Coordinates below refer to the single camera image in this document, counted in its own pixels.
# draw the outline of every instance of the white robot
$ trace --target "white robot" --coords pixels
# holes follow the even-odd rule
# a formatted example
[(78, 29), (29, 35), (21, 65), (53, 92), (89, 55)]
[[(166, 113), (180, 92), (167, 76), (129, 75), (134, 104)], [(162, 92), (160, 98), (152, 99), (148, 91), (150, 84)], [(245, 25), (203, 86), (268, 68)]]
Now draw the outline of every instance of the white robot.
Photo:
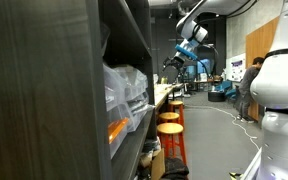
[[(216, 1), (201, 0), (179, 21), (177, 32), (185, 40), (176, 47), (178, 52), (174, 58), (169, 59), (169, 63), (165, 61), (164, 66), (179, 70), (186, 60), (196, 60), (192, 52), (202, 43), (207, 31), (194, 19), (203, 12), (221, 14), (221, 8), (216, 7)], [(266, 107), (262, 121), (264, 138), (253, 160), (257, 161), (254, 163), (257, 166), (249, 167), (243, 179), (288, 180), (288, 0), (284, 0), (273, 45), (251, 85), (251, 92), (253, 98)]]

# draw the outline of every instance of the shelving unit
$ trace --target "shelving unit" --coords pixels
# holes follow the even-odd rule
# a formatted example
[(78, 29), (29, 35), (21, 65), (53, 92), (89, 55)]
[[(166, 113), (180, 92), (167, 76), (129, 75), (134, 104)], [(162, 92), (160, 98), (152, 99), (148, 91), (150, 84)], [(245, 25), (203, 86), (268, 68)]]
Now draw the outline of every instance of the shelving unit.
[(0, 179), (133, 179), (148, 112), (110, 159), (104, 59), (148, 77), (154, 104), (147, 0), (0, 1)]
[[(150, 9), (147, 0), (100, 1), (101, 20), (111, 29), (104, 60), (109, 65), (129, 64), (148, 78), (149, 103), (154, 104), (150, 51)], [(114, 179), (133, 179), (146, 138), (156, 138), (154, 112), (148, 112), (135, 132), (129, 133), (112, 159)]]

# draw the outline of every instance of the orange stool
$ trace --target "orange stool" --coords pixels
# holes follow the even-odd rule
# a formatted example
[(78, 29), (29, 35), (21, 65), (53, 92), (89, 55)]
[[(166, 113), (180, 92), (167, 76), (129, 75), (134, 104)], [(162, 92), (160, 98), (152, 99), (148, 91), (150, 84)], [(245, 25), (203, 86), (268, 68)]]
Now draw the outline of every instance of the orange stool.
[(182, 101), (170, 101), (169, 103), (169, 111), (175, 112), (175, 108), (179, 109), (179, 123), (184, 127), (184, 104)]
[[(160, 139), (162, 140), (165, 138), (165, 141), (163, 141), (164, 143), (162, 143), (162, 146), (165, 148), (165, 156), (169, 157), (169, 149), (172, 148), (173, 157), (175, 157), (175, 148), (176, 146), (179, 146), (183, 163), (186, 164), (183, 130), (183, 126), (177, 123), (162, 123), (157, 126), (157, 131), (160, 133)], [(175, 141), (174, 136), (176, 135), (178, 135), (178, 142)]]
[(158, 115), (159, 123), (175, 122), (179, 123), (180, 115), (175, 112), (164, 112)]

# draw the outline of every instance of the plastic container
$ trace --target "plastic container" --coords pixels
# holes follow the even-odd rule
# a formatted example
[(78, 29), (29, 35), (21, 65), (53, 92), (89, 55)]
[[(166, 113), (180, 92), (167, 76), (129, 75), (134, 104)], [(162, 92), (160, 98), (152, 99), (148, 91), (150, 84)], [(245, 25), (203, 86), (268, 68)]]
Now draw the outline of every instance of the plastic container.
[(114, 70), (127, 82), (125, 100), (130, 101), (146, 91), (148, 86), (147, 76), (140, 70), (127, 67), (116, 67)]
[(147, 111), (133, 114), (128, 104), (125, 102), (123, 104), (119, 104), (118, 106), (108, 111), (107, 116), (108, 116), (109, 122), (123, 119), (125, 117), (129, 118), (129, 121), (127, 123), (127, 132), (133, 132), (133, 131), (136, 131), (138, 125), (141, 123), (146, 112)]
[(148, 104), (148, 94), (145, 91), (144, 93), (140, 94), (139, 96), (137, 96), (136, 98), (132, 99), (131, 101), (128, 101), (128, 105), (130, 107), (131, 111), (134, 111), (135, 109)]
[(106, 111), (125, 102), (125, 88), (127, 83), (116, 71), (103, 65), (105, 81)]
[(110, 123), (108, 127), (111, 159), (127, 135), (128, 119), (124, 118)]

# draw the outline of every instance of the floor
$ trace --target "floor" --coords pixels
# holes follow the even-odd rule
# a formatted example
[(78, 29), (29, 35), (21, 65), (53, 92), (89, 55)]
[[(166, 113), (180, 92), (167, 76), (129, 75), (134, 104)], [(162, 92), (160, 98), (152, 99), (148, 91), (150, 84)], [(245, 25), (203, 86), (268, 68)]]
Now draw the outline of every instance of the floor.
[(189, 179), (230, 180), (230, 172), (243, 173), (261, 146), (259, 124), (235, 120), (233, 104), (209, 102), (207, 92), (185, 98), (184, 104)]

